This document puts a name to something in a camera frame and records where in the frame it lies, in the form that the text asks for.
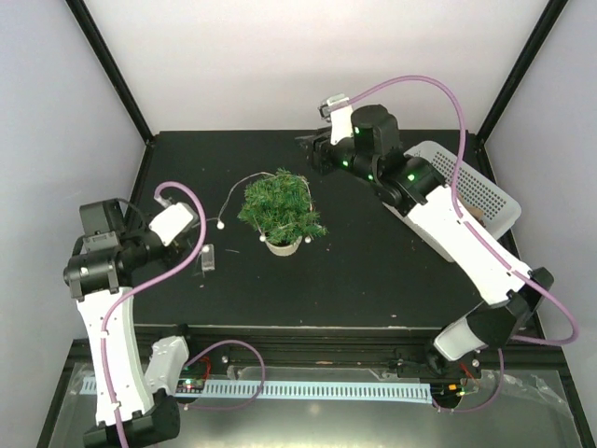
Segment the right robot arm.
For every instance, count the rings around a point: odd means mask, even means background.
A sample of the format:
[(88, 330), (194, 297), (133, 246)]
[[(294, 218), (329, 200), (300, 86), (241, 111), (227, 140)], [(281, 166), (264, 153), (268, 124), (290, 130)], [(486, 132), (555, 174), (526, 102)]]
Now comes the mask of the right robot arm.
[(480, 305), (428, 344), (426, 369), (444, 376), (471, 352), (505, 346), (546, 297), (551, 272), (533, 270), (504, 249), (430, 161), (406, 154), (398, 121), (383, 105), (353, 109), (341, 101), (319, 112), (328, 127), (298, 140), (307, 163), (322, 175), (341, 169), (367, 182), (395, 216), (456, 262), (481, 296)]

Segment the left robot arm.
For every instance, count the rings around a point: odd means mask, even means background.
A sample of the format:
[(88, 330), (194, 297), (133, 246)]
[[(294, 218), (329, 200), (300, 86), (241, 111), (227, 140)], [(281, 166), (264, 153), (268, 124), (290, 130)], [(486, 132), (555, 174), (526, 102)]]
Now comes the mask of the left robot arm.
[(185, 203), (165, 203), (141, 228), (128, 230), (118, 199), (80, 207), (83, 234), (63, 271), (89, 338), (96, 384), (95, 425), (87, 447), (149, 447), (180, 433), (174, 396), (181, 372), (200, 362), (199, 347), (180, 335), (156, 341), (141, 364), (133, 324), (133, 273), (153, 261), (173, 266), (179, 240), (198, 220)]

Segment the small green christmas tree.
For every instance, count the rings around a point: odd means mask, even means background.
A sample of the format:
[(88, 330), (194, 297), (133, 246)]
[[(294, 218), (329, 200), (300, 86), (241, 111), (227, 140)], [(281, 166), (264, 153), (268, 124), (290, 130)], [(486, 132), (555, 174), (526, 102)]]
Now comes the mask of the small green christmas tree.
[(280, 168), (246, 186), (238, 219), (258, 233), (259, 241), (278, 257), (327, 235), (315, 209), (309, 182)]

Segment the white perforated plastic basket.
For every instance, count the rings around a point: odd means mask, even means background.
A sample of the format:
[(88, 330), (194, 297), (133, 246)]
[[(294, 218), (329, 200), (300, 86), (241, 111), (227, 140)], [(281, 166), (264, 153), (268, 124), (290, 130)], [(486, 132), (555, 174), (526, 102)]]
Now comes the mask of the white perforated plastic basket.
[[(405, 155), (426, 159), (451, 183), (456, 156), (445, 147), (423, 141)], [(495, 240), (504, 236), (521, 215), (516, 200), (464, 161), (459, 169), (457, 191), (459, 201), (467, 210), (476, 209), (476, 217)]]

